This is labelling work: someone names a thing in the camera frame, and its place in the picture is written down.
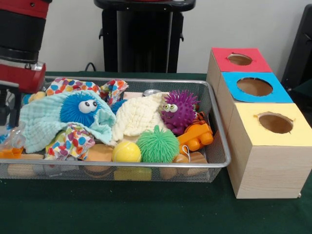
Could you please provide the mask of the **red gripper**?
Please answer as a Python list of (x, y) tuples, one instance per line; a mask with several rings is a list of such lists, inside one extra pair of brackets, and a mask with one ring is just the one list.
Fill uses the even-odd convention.
[(0, 125), (7, 122), (8, 106), (6, 105), (7, 87), (14, 95), (14, 107), (10, 110), (9, 126), (15, 128), (19, 126), (21, 109), (21, 92), (36, 93), (44, 84), (46, 64), (37, 62), (35, 64), (20, 63), (12, 61), (0, 62)]

